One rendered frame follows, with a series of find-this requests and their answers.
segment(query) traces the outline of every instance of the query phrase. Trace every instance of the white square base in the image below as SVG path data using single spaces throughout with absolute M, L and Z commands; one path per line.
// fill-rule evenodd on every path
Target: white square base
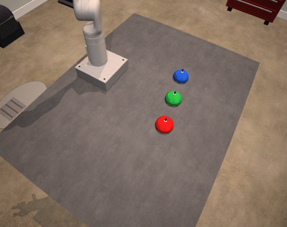
M 107 51 L 107 56 L 107 63 L 99 67 L 93 66 L 86 57 L 75 67 L 77 75 L 87 82 L 108 91 L 128 69 L 129 62 L 128 59 L 110 51 Z

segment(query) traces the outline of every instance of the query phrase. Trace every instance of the gray rug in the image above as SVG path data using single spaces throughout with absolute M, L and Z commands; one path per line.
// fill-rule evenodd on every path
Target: gray rug
M 259 63 L 137 14 L 106 43 L 129 59 L 113 87 L 77 77 L 84 56 L 0 133 L 0 155 L 90 227 L 193 227 Z

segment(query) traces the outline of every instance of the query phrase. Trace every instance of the red tool chest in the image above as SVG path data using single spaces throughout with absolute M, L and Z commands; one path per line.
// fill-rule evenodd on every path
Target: red tool chest
M 259 17 L 268 25 L 273 22 L 286 0 L 228 0 L 228 11 L 237 9 L 241 12 Z

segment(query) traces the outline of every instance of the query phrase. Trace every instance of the blue button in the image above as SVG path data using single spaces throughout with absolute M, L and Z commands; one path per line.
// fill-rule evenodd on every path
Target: blue button
M 178 83 L 186 83 L 189 80 L 189 74 L 185 70 L 177 70 L 174 72 L 173 79 Z

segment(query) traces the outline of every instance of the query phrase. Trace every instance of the white baseboard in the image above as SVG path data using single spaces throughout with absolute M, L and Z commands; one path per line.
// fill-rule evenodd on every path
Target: white baseboard
M 287 12 L 281 10 L 277 14 L 277 17 L 280 17 L 280 18 L 283 18 L 283 19 L 287 20 Z
M 30 12 L 31 10 L 35 9 L 37 6 L 43 4 L 46 1 L 48 0 L 33 0 L 29 2 L 28 4 L 24 5 L 23 7 L 20 7 L 13 12 L 14 18 L 20 18 L 21 16 L 25 15 L 26 13 Z

